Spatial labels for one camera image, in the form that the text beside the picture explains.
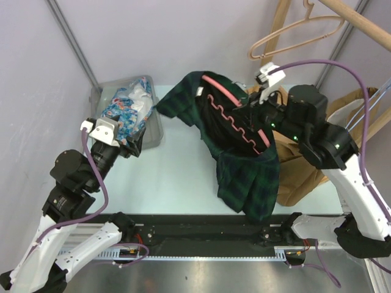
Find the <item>blue floral garment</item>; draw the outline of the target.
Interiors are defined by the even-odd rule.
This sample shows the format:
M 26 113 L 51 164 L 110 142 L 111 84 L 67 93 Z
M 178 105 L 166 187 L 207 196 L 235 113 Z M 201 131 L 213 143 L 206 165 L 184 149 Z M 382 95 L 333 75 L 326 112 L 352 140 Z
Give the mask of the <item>blue floral garment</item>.
M 126 87 L 118 88 L 104 108 L 101 117 L 119 116 L 119 130 L 116 139 L 123 145 L 129 145 L 127 137 L 134 137 L 145 126 L 153 112 L 152 87 L 143 76 L 135 79 Z

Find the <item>dark green garment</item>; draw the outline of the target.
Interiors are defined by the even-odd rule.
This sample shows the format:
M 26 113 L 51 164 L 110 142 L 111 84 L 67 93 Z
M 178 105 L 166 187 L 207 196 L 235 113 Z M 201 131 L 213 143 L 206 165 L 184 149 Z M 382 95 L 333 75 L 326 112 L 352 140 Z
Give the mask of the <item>dark green garment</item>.
M 156 105 L 163 116 L 195 126 L 216 161 L 217 197 L 249 221 L 271 216 L 280 163 L 270 129 L 250 129 L 239 113 L 248 101 L 237 83 L 212 71 L 188 73 Z

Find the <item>pink plastic hanger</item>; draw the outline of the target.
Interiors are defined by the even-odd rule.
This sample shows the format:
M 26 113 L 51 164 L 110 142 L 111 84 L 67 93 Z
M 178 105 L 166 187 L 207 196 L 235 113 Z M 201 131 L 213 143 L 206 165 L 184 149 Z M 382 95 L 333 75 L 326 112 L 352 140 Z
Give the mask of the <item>pink plastic hanger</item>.
M 247 93 L 222 75 L 204 72 L 197 94 L 208 136 L 224 149 L 242 156 L 258 156 L 271 146 L 264 130 L 251 131 L 245 105 Z

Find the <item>light blue wire hanger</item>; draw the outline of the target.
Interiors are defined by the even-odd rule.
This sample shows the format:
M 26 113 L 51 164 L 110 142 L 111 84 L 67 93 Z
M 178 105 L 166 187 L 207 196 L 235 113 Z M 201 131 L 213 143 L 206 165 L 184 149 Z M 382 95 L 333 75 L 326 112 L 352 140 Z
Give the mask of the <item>light blue wire hanger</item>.
M 371 111 L 390 90 L 390 79 L 388 79 L 369 99 L 369 111 Z M 364 106 L 361 106 L 356 114 L 347 122 L 346 129 L 352 131 L 365 118 Z

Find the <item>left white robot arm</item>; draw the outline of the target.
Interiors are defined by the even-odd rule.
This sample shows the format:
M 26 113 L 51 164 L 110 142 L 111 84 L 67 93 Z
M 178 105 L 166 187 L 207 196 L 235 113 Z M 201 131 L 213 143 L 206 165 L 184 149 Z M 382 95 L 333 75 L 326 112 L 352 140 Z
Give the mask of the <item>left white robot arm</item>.
M 101 252 L 115 245 L 129 246 L 136 238 L 132 219 L 115 213 L 99 230 L 77 247 L 59 256 L 64 243 L 85 222 L 95 201 L 91 193 L 102 189 L 103 179 L 119 156 L 138 157 L 143 136 L 127 137 L 127 145 L 95 142 L 90 156 L 76 150 L 62 152 L 50 175 L 56 185 L 42 208 L 32 243 L 16 268 L 1 274 L 1 286 L 9 292 L 63 292 L 68 282 Z

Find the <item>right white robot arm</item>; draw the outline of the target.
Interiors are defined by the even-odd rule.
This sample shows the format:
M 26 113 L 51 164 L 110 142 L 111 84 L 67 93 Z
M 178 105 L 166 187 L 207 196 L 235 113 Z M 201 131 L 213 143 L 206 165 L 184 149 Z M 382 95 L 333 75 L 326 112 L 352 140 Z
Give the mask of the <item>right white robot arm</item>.
M 360 259 L 389 257 L 385 202 L 364 182 L 359 148 L 349 132 L 326 120 L 327 98 L 312 85 L 292 87 L 286 104 L 273 95 L 265 89 L 250 94 L 245 110 L 251 127 L 270 127 L 298 143 L 304 159 L 328 177 L 348 208 L 333 217 L 295 212 L 282 224 L 282 239 L 289 245 L 302 239 L 332 242 Z

